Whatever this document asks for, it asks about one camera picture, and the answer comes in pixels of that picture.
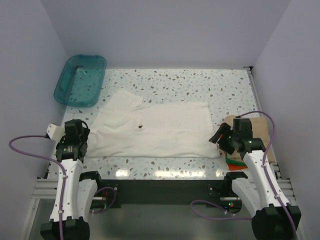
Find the white printed t shirt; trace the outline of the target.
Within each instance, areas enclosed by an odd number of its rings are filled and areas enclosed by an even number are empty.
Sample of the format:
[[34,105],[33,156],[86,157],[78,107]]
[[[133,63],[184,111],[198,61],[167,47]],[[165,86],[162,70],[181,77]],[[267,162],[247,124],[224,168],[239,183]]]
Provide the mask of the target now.
[[218,158],[218,147],[209,142],[213,134],[207,103],[150,104],[119,89],[91,125],[87,156]]

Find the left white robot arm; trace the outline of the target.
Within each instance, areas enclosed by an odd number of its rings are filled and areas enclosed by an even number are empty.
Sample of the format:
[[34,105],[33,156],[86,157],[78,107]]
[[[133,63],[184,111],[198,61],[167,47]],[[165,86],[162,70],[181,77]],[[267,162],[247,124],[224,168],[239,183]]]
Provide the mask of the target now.
[[87,153],[88,125],[81,119],[54,124],[47,135],[57,142],[55,157],[58,163],[58,182],[54,207],[48,223],[40,227],[45,240],[88,240],[88,216],[94,196],[104,190],[98,171],[84,172]]

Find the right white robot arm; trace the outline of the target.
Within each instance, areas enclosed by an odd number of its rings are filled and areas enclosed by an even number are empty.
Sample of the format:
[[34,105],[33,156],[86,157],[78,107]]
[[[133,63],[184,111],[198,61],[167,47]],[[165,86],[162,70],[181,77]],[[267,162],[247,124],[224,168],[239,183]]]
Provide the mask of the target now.
[[295,240],[301,211],[279,186],[268,162],[267,149],[260,138],[254,137],[250,119],[236,117],[232,126],[222,123],[209,142],[228,154],[238,152],[251,173],[255,186],[244,172],[228,172],[221,189],[227,196],[237,195],[247,208],[255,238]]

